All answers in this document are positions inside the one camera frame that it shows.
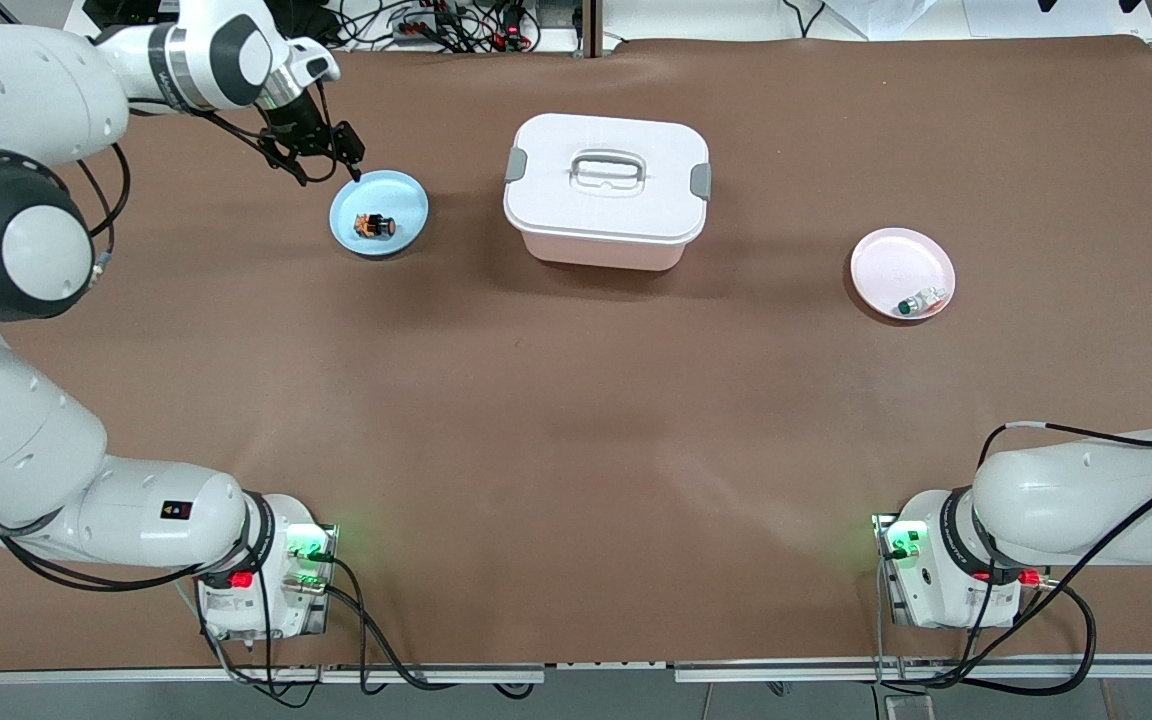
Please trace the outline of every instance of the brown tabletop surface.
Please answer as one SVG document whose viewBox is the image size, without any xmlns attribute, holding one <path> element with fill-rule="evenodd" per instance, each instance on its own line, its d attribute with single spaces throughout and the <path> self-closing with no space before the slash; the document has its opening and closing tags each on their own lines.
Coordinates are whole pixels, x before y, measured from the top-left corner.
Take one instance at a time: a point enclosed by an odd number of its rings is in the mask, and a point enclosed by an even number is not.
<svg viewBox="0 0 1152 720">
<path fill-rule="evenodd" d="M 1132 38 L 340 63 L 329 109 L 367 168 L 429 190 L 410 250 L 339 249 L 343 173 L 302 190 L 200 120 L 136 119 L 108 275 L 3 332 L 113 454 L 221 469 L 338 523 L 407 659 L 870 655 L 872 511 L 969 483 L 1002 420 L 1152 427 L 1152 51 Z M 708 221 L 676 268 L 526 253 L 503 168 L 547 111 L 707 138 Z M 846 286 L 887 225 L 956 266 L 954 302 L 916 327 Z M 1152 568 L 1078 584 L 1102 652 L 1152 652 Z M 333 616 L 276 660 L 356 659 Z M 1078 628 L 1053 612 L 1010 652 L 1078 651 Z M 899 629 L 888 649 L 960 643 Z M 172 589 L 52 588 L 0 551 L 0 669 L 204 665 Z"/>
</svg>

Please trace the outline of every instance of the storage box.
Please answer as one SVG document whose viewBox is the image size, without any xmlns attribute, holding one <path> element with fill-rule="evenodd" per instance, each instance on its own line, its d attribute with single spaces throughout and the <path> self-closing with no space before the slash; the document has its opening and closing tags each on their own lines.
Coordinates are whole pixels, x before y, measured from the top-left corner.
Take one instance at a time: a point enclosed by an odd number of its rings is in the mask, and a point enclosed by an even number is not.
<svg viewBox="0 0 1152 720">
<path fill-rule="evenodd" d="M 708 146 L 687 126 L 545 114 L 509 150 L 503 213 L 540 260 L 668 270 L 708 190 Z"/>
</svg>

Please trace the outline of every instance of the round pink plate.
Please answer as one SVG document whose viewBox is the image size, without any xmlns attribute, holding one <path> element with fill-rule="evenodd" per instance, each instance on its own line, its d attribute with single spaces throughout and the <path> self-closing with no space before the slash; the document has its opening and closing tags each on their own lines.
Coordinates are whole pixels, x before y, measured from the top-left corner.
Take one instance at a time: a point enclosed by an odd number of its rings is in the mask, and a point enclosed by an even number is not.
<svg viewBox="0 0 1152 720">
<path fill-rule="evenodd" d="M 907 228 L 867 234 L 851 251 L 851 281 L 861 298 L 879 313 L 897 320 L 923 320 L 940 313 L 954 300 L 954 263 L 932 238 Z M 929 287 L 948 295 L 922 314 L 901 314 L 901 300 Z"/>
</svg>

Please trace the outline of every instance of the blue plate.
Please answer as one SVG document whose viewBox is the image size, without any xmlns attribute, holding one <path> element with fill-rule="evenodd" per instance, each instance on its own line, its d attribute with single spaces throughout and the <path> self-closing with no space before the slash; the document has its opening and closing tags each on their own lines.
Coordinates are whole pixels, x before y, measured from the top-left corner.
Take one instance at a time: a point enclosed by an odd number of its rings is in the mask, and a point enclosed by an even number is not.
<svg viewBox="0 0 1152 720">
<path fill-rule="evenodd" d="M 358 215 L 393 218 L 397 228 L 389 237 L 362 237 L 353 222 Z M 429 219 L 429 196 L 416 179 L 397 170 L 372 170 L 340 188 L 332 202 L 332 234 L 349 252 L 385 258 L 411 245 Z"/>
</svg>

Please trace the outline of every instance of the small glass vial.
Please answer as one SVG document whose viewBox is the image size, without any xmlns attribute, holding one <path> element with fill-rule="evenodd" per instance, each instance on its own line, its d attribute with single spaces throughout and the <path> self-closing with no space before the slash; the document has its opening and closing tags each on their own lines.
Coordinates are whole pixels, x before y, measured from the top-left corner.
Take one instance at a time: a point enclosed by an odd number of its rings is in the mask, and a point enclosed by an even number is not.
<svg viewBox="0 0 1152 720">
<path fill-rule="evenodd" d="M 896 304 L 896 311 L 897 313 L 904 314 L 905 318 L 911 318 L 911 316 L 915 314 L 923 314 L 933 306 L 940 305 L 948 295 L 950 295 L 950 291 L 945 290 L 943 287 L 923 288 L 923 290 L 919 290 L 916 295 L 901 300 L 900 304 Z"/>
</svg>

